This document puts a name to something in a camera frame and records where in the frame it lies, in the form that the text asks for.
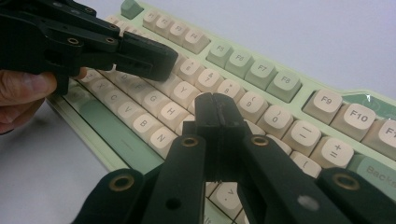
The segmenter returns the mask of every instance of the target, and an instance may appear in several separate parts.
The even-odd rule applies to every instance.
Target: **mechanical keyboard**
[[[202,92],[232,97],[250,129],[279,143],[317,177],[329,167],[362,175],[396,201],[396,102],[338,91],[158,8],[125,1],[106,18],[123,32],[178,52],[171,76],[151,81],[88,70],[50,104],[108,168],[145,174],[166,159]],[[235,183],[206,183],[205,223],[248,223]]]

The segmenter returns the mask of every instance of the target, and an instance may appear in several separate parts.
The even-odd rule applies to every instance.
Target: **screw hole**
[[[269,144],[268,139],[266,139],[264,137],[261,137],[261,136],[253,136],[251,138],[251,142],[254,145],[259,146],[259,147],[265,147],[265,146],[267,146]]]
[[[335,174],[332,177],[332,181],[343,189],[358,190],[361,188],[361,185],[355,178],[346,174]]]
[[[109,187],[111,190],[119,192],[129,189],[133,184],[133,176],[129,174],[120,174],[111,179]]]
[[[74,45],[76,45],[76,44],[79,43],[77,39],[72,38],[72,37],[71,37],[71,38],[67,38],[67,41],[68,41],[70,44],[74,44]]]
[[[183,139],[182,145],[184,147],[195,147],[196,145],[198,145],[198,139],[196,138],[185,138]]]

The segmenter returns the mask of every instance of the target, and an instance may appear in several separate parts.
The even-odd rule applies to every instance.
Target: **keycap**
[[[364,105],[341,106],[340,111],[330,124],[341,133],[360,141],[369,131],[375,120],[375,112]]]
[[[180,66],[177,75],[181,77],[181,79],[188,81],[191,85],[195,84],[198,76],[204,71],[204,67],[194,59],[187,59]]]
[[[178,124],[190,113],[175,102],[170,102],[163,107],[158,115],[158,119],[169,129],[174,131]]]
[[[396,161],[396,121],[392,119],[374,121],[361,142]]]
[[[290,155],[290,153],[292,152],[291,147],[288,146],[288,144],[282,142],[280,139],[276,138],[275,136],[271,135],[271,134],[267,134],[267,137],[271,138],[272,140],[274,140],[277,145],[287,154]]]
[[[170,41],[176,43],[179,46],[183,45],[184,37],[190,28],[180,21],[175,21],[175,23],[171,26],[169,30],[168,38]]]
[[[216,41],[212,44],[212,48],[210,48],[209,53],[207,54],[206,59],[213,64],[224,68],[225,64],[230,59],[231,54],[233,53],[233,47],[230,44],[227,44],[222,41]]]
[[[187,108],[200,92],[186,81],[180,82],[171,94],[171,98],[178,104]]]
[[[143,8],[136,3],[136,1],[123,1],[121,4],[121,15],[129,20],[133,19],[140,12],[143,11]]]
[[[343,98],[339,93],[322,89],[315,92],[303,111],[326,124],[330,124],[342,103]]]
[[[225,79],[221,82],[217,92],[230,96],[236,103],[245,94],[245,90],[241,87],[241,84],[231,79]]]
[[[396,202],[396,170],[364,155],[352,158],[348,169],[362,176]]]
[[[133,100],[124,102],[117,110],[119,117],[128,127],[132,128],[134,120],[139,116],[147,113],[147,111]]]
[[[132,129],[134,132],[148,142],[151,135],[160,129],[163,125],[149,113],[139,116],[133,123]]]
[[[129,99],[129,97],[120,90],[114,90],[108,92],[104,99],[103,103],[109,108],[113,113],[117,113],[117,110],[120,105],[122,105],[124,102],[126,102]]]
[[[271,105],[257,121],[257,125],[267,133],[281,139],[293,123],[291,113],[279,105]]]
[[[210,43],[209,38],[198,29],[190,29],[184,37],[183,48],[198,54]]]
[[[253,65],[253,57],[245,50],[235,50],[225,64],[225,70],[244,78],[248,69]]]
[[[150,9],[146,12],[143,17],[143,26],[148,28],[150,31],[154,31],[155,23],[160,17],[160,13],[158,11]]]
[[[171,100],[160,91],[151,91],[143,99],[142,106],[153,116],[158,117],[161,108]]]
[[[296,120],[283,136],[282,141],[294,150],[309,156],[320,137],[321,132],[316,126],[305,120]]]
[[[242,204],[236,191],[236,183],[234,182],[221,183],[210,196],[210,200],[232,219],[242,209]]]
[[[147,83],[147,81],[139,78],[135,79],[132,84],[129,85],[127,94],[139,104],[142,104],[143,99],[152,91],[155,91],[155,88]]]
[[[268,103],[254,91],[248,91],[237,104],[242,117],[256,123],[268,108]]]
[[[78,113],[126,163],[142,172],[142,174],[146,174],[163,163],[163,159],[148,144],[141,141],[136,133],[131,132],[120,119],[113,116],[113,113],[99,101],[91,100],[87,102],[79,109]],[[111,154],[106,153],[103,147],[100,147],[100,149],[99,157],[105,157],[103,162],[119,167],[111,159]]]
[[[280,100],[289,103],[301,86],[301,80],[297,75],[289,71],[280,71],[268,86],[267,91]]]
[[[172,131],[166,127],[161,127],[152,134],[148,144],[165,159],[175,138],[177,138],[177,135]]]
[[[90,84],[92,93],[102,99],[105,95],[112,90],[115,90],[113,83],[105,78],[97,79]]]
[[[206,68],[199,76],[195,83],[195,87],[202,92],[215,92],[224,78],[210,68]]]
[[[321,167],[302,153],[298,151],[291,152],[290,158],[297,164],[300,169],[314,178],[318,177]]]
[[[247,126],[249,127],[250,131],[253,134],[265,135],[265,131],[263,129],[261,129],[259,126],[257,126],[255,123],[252,123],[248,119],[244,119],[244,121],[247,123]]]
[[[245,80],[265,91],[277,74],[273,63],[259,59],[247,71]]]
[[[154,87],[161,91],[163,94],[167,96],[171,96],[172,91],[175,87],[180,83],[182,80],[180,77],[176,76],[175,74],[171,73],[168,79],[165,81],[156,81],[154,82]]]
[[[320,139],[309,158],[323,168],[345,168],[352,159],[353,154],[354,150],[350,145],[339,139],[326,136]]]
[[[171,17],[161,15],[160,18],[155,22],[154,32],[165,38],[169,36],[169,29],[173,25],[174,21]]]

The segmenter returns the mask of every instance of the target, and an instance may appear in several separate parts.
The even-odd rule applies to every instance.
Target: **cream keycap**
[[[257,121],[257,125],[267,133],[282,138],[289,126],[293,123],[291,113],[279,105],[271,105],[264,115]]]
[[[212,196],[210,196],[210,200],[232,219],[242,209],[236,187],[236,183],[234,182],[221,183],[215,192],[213,192]]]
[[[230,96],[236,103],[238,103],[238,101],[245,94],[245,90],[242,88],[242,86],[237,81],[231,79],[225,79],[223,82],[221,82],[217,92]]]
[[[177,138],[175,133],[166,127],[161,127],[152,134],[148,141],[148,145],[165,159],[175,138]]]
[[[309,156],[321,137],[320,130],[305,120],[296,120],[282,141],[294,150]]]
[[[316,91],[303,111],[310,116],[329,124],[343,103],[341,94],[327,89]]]
[[[142,106],[153,116],[158,117],[161,109],[171,100],[160,91],[151,91],[143,99]]]
[[[375,120],[375,112],[358,104],[343,105],[330,124],[341,133],[360,141]]]
[[[195,87],[203,92],[215,92],[219,85],[224,81],[224,78],[210,68],[206,68],[199,76],[195,83]]]
[[[290,155],[291,159],[297,164],[300,169],[314,178],[318,177],[321,172],[321,167],[313,160],[307,158],[298,151],[293,151]]]
[[[132,128],[134,121],[141,115],[147,113],[142,106],[133,100],[124,102],[117,110],[117,117],[119,117],[128,127]]]
[[[376,120],[361,142],[396,161],[396,121]]]
[[[330,136],[323,137],[309,157],[323,168],[347,167],[353,156],[353,148]]]
[[[198,29],[190,29],[184,37],[183,48],[192,53],[200,53],[210,43],[204,32]]]
[[[190,28],[181,21],[175,21],[169,30],[168,38],[179,46],[183,45],[184,37]]]
[[[169,129],[174,131],[177,125],[190,113],[175,102],[170,102],[163,107],[158,115],[158,119]]]
[[[204,66],[194,59],[187,59],[180,66],[177,75],[181,79],[188,81],[191,85],[195,84],[198,76],[204,71]]]
[[[171,94],[171,99],[187,108],[200,92],[186,81],[180,82]]]
[[[147,142],[153,133],[159,130],[163,125],[149,113],[143,114],[134,120],[132,129],[134,132]]]
[[[248,91],[237,104],[242,117],[256,123],[268,108],[267,101],[254,91]]]

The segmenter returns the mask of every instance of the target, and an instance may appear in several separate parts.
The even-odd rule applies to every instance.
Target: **white background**
[[[80,0],[99,18],[121,0]],[[396,99],[396,2],[146,0],[340,90]],[[70,223],[106,169],[44,105],[0,136],[0,223]]]

